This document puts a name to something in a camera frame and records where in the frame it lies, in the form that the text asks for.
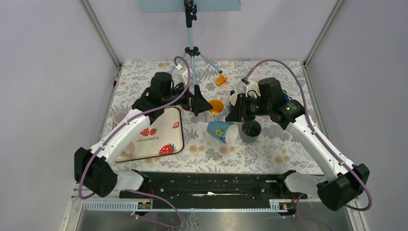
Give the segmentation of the floral mug orange inside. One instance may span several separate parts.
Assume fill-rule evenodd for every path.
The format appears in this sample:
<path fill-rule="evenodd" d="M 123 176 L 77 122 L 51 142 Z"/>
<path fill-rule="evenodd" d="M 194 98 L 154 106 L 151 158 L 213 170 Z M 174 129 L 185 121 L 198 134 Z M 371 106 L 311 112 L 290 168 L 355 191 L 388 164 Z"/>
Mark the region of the floral mug orange inside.
<path fill-rule="evenodd" d="M 212 109 L 208 111 L 211 115 L 218 116 L 225 109 L 225 105 L 220 99 L 212 99 L 209 103 L 212 106 Z"/>

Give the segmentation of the grey mug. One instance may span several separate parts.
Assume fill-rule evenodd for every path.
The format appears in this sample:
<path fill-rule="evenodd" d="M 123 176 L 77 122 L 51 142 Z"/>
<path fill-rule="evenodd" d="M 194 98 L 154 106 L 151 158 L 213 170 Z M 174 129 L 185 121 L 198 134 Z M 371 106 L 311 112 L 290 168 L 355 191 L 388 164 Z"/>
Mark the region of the grey mug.
<path fill-rule="evenodd" d="M 259 135 L 262 132 L 262 127 L 259 122 L 246 121 L 240 125 L 240 138 L 245 143 L 254 143 L 257 141 Z"/>

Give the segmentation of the blue mug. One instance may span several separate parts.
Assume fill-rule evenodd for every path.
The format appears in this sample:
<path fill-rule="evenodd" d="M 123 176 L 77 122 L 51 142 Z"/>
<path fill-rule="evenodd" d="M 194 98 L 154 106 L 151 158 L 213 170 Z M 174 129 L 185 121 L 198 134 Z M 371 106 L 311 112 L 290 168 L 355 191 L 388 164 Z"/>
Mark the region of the blue mug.
<path fill-rule="evenodd" d="M 206 131 L 218 141 L 226 145 L 232 145 L 238 137 L 239 128 L 232 122 L 222 121 L 227 115 L 228 112 L 224 112 L 220 114 L 217 119 L 209 122 Z"/>

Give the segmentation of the purple cup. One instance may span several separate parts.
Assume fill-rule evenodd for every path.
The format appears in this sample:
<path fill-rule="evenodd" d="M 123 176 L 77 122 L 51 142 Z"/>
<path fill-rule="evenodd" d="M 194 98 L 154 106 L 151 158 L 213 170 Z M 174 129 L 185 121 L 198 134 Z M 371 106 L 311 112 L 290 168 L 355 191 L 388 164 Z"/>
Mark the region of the purple cup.
<path fill-rule="evenodd" d="M 114 114 L 112 128 L 115 128 L 127 116 L 127 114 L 128 113 L 125 111 L 120 111 Z"/>

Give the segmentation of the black mug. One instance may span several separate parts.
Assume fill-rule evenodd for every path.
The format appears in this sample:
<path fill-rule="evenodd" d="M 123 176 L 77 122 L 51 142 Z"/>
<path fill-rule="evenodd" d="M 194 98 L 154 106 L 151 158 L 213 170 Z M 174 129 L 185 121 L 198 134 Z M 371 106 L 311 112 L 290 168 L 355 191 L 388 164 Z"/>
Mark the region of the black mug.
<path fill-rule="evenodd" d="M 236 93 L 234 90 L 231 90 L 230 97 L 229 97 L 229 102 L 230 102 L 231 107 L 235 106 L 237 98 L 238 98 L 238 93 Z"/>

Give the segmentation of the yellow mug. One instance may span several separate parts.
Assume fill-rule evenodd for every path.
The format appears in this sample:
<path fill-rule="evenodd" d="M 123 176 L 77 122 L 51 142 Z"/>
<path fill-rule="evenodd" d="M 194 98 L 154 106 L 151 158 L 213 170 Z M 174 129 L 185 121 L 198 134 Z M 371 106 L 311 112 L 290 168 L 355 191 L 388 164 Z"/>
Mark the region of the yellow mug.
<path fill-rule="evenodd" d="M 259 81 L 262 80 L 260 76 L 250 76 L 248 78 L 248 86 L 246 88 L 246 95 L 250 97 L 257 98 L 260 96 L 260 89 L 258 86 Z"/>

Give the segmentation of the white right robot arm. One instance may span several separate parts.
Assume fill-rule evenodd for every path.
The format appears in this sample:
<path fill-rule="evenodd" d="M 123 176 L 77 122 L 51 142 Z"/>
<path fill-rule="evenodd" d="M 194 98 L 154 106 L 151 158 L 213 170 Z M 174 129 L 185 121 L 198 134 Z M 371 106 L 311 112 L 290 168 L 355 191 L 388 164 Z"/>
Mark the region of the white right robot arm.
<path fill-rule="evenodd" d="M 286 97 L 277 79 L 262 79 L 258 88 L 230 95 L 231 111 L 227 121 L 249 122 L 256 116 L 269 116 L 305 148 L 323 173 L 322 177 L 317 177 L 294 170 L 285 172 L 283 181 L 276 185 L 278 196 L 288 198 L 293 193 L 315 196 L 332 211 L 360 196 L 370 175 L 368 167 L 355 165 L 322 135 L 305 107 Z"/>

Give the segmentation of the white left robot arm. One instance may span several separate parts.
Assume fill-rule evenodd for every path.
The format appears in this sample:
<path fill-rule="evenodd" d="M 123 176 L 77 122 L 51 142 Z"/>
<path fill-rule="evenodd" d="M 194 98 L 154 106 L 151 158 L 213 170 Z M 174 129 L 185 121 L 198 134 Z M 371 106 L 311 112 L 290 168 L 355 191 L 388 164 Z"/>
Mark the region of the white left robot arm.
<path fill-rule="evenodd" d="M 189 91 L 189 83 L 174 85 L 171 74 L 157 72 L 150 86 L 137 99 L 131 110 L 105 138 L 86 149 L 80 147 L 74 154 L 74 178 L 80 199 L 87 199 L 82 188 L 91 191 L 90 196 L 105 197 L 112 191 L 131 191 L 143 198 L 149 193 L 149 185 L 135 170 L 113 170 L 112 164 L 124 149 L 162 116 L 165 109 L 180 105 L 184 110 L 199 113 L 212 110 L 212 105 L 203 97 L 198 85 Z"/>

